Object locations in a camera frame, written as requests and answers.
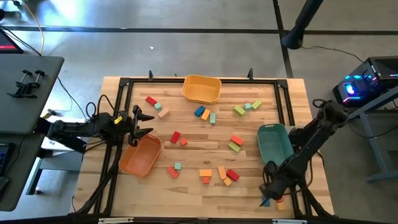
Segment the green block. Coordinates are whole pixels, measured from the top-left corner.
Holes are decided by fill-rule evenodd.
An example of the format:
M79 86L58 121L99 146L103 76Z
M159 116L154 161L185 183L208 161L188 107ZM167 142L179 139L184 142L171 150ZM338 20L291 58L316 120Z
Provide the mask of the green block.
M216 113L210 113L210 124L216 123Z
M228 146L229 146L232 150L234 150L235 152L239 152L239 150L241 150L241 148L240 148L237 144L235 144L234 142L232 142L232 141L229 142Z
M243 105L244 110L250 110L251 109L251 104L250 103L245 103Z
M162 109L162 105L160 105L160 103L155 103L155 108L157 110L161 110Z
M259 101L259 100L256 100L256 102L254 102L252 105L251 105L251 107L253 107L253 109L257 109L260 105L261 105L261 101Z
M242 109L242 107L240 107L240 106L235 106L235 107L234 107L234 111L235 111L237 114L239 114L240 116L244 115L244 113L245 113L245 110Z
M180 162L176 162L174 164L174 169L181 169L181 163Z

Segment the block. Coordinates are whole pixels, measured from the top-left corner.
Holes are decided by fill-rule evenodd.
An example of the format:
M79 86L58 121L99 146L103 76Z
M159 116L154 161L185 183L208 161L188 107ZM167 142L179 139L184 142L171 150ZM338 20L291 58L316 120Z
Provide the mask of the block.
M236 135L232 135L231 141L239 146L242 146L242 144L243 144L243 140L238 138Z
M253 109L257 109L260 105L261 105L261 101L259 101L259 100L256 100L256 102L254 102L252 105L251 105L251 107L253 108Z
M169 109L164 108L161 112L159 112L157 115L163 119L166 115L168 115L170 113Z
M276 203L276 207L278 208L279 211L285 210L286 209L285 202Z
M240 107L240 106L235 106L235 107L234 107L234 111L235 111L238 115L240 115L240 116L243 116L244 113L245 113L245 110L242 109L242 107Z
M213 172L211 170L199 170L200 177L211 177Z
M173 134L172 138L170 139L170 142L175 144L178 141L178 139L180 138L180 135L181 135L180 133L174 131L174 134Z
M187 143L188 143L188 141L187 141L185 138L181 138L180 144L181 144L182 146L185 146Z
M174 164L174 169L180 170L180 169L181 169L181 163L180 163L180 162L176 162L176 163Z
M203 184L210 184L210 177L202 177Z
M276 201L276 203L281 203L281 202L283 202L285 199L284 199L284 196L282 196L278 201Z
M261 203L265 200L266 198L264 196L261 196ZM271 206L271 199L267 199L267 201L263 204L263 207L270 207Z
M146 99L146 102L148 102L150 105L154 106L157 102L154 100L152 97L148 96Z
M155 109L162 110L162 105L160 103L155 103Z
M238 179L239 179L239 175L237 174L237 173L235 173L233 170L231 170L231 169L229 169L227 172L226 172L226 175L229 177L229 178L231 178L233 181L238 181Z
M232 150L234 150L235 152L239 152L239 150L241 150L241 148L240 148L237 144L235 144L234 142L232 142L232 141L229 142L228 146L229 146Z
M250 110L250 109L251 109L251 104L250 104L250 103L245 103L245 104L243 105L243 109L244 109L244 110Z
M232 181L231 181L229 178L226 178L226 179L224 180L224 184L225 184L226 186L229 186L229 185L232 184Z
M207 121L207 118L209 117L210 114L210 110L205 109L205 111L203 112L202 116L200 119L202 119L202 121Z
M178 172L174 169L173 166L169 166L169 168L167 169L167 171L169 172L169 174L176 179L178 177Z
M204 106L200 106L196 111L195 111L195 116L197 116L198 118L200 117L201 114L203 114L203 112L205 112L205 107Z
M220 174L221 180L226 179L226 172L225 172L225 167L224 166L219 166L218 167L218 173Z
M216 124L216 113L210 113L210 124Z

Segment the gray floor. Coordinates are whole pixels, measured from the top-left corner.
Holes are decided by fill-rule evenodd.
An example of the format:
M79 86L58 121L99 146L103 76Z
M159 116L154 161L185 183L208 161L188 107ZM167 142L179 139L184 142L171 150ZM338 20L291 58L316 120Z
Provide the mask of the gray floor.
M279 0L285 29L293 26L303 3ZM29 5L45 26L277 28L272 0L30 0ZM6 9L16 10L11 3ZM397 11L398 2L394 0L325 0L309 29L398 30ZM35 26L27 14L20 22L0 23ZM40 47L38 32L15 33L33 47ZM349 51L364 60L397 55L398 35L306 35L304 46L313 45ZM141 76L148 70L155 76L194 73L243 77L253 68L256 77L286 77L277 34L46 32L44 55L65 58L60 78L80 105L97 99L104 76ZM289 55L294 77L305 79L310 100L333 98L334 85L360 63L350 55L322 49L290 50ZM47 107L56 110L69 106L66 93L57 83ZM76 106L64 115L82 117ZM353 126L362 131L360 125ZM337 215L397 223L398 182L366 183L366 176L378 171L366 139L343 128L323 146L322 153ZM0 220L68 213L76 180L76 174L45 171L39 181L45 195L23 195L17 209L1 212ZM33 212L32 206L39 211Z

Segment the plastic bin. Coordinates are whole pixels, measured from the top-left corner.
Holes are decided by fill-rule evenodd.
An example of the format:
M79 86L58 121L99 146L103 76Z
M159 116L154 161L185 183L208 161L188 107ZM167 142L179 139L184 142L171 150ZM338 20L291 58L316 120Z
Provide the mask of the plastic bin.
M293 154L289 136L282 124L266 124L257 131L261 159L264 164L274 161L277 165Z
M213 105L220 98L221 81L218 78L187 75L182 93L189 101Z
M136 147L127 147L120 158L119 168L128 174L145 177L152 169L161 148L161 141L147 134L138 141Z

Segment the wooden block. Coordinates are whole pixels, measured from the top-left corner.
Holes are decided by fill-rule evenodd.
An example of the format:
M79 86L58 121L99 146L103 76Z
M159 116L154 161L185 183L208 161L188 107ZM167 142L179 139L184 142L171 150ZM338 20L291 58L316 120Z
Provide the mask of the wooden block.
M261 101L259 101L259 100L256 100L256 102L254 102L252 105L251 105L251 107L253 108L253 109L257 109L260 105L261 105Z
M210 177L202 177L203 184L210 184Z
M250 103L245 103L243 105L244 110L250 110L251 109L251 104Z
M261 203L264 202L266 198L264 196L261 196ZM271 199L268 199L264 204L263 207L270 207L271 206Z
M239 175L231 169L226 172L226 175L235 182L239 179Z
M232 135L231 141L235 142L235 144L237 144L239 146L242 146L242 144L243 144L243 140L238 138L236 135Z
M178 177L178 172L174 169L173 166L169 166L169 168L167 169L167 171L169 172L169 174L176 179Z
M235 144L234 142L232 142L232 141L229 142L228 146L229 146L232 150L234 150L235 152L239 152L239 150L241 150L241 148L240 148L237 144Z
M216 113L212 112L210 113L210 124L215 124L216 123Z
M152 97L148 96L146 99L146 102L148 102L150 105L154 106L157 102L154 100Z
M224 166L219 166L218 167L218 173L220 174L221 180L224 180L225 178L227 178Z
M181 135L180 133L174 131L174 134L173 134L172 138L170 139L170 142L175 144L178 141L180 135Z
M180 162L176 162L174 164L174 169L180 170L181 169L181 163Z
M200 177L211 177L213 172L211 170L199 170Z
M205 112L203 112L202 116L200 119L202 119L203 121L207 121L207 118L209 117L210 114L210 110L205 109Z
M283 202L285 199L284 199L284 196L282 196L278 201L276 201L277 203L281 203L281 202Z
M243 116L244 113L245 113L245 110L242 109L242 107L240 107L240 106L235 106L235 107L234 107L234 111L235 111L238 115L240 115L240 116Z
M229 178L226 178L226 179L224 180L224 184L225 184L226 186L229 186L229 185L232 184L232 181L231 181Z
M278 208L279 211L285 210L286 209L285 202L276 203L276 207Z
M168 115L170 113L169 109L164 108L161 112L159 112L157 115L163 119L166 115Z
M204 106L200 106L196 111L195 111L195 116L197 116L198 118L200 117L201 114L203 114L203 112L205 112L205 107Z
M162 109L162 105L160 103L155 103L155 109L161 110Z
M187 143L188 143L188 141L187 141L185 138L181 138L180 144L181 144L182 146L186 145Z

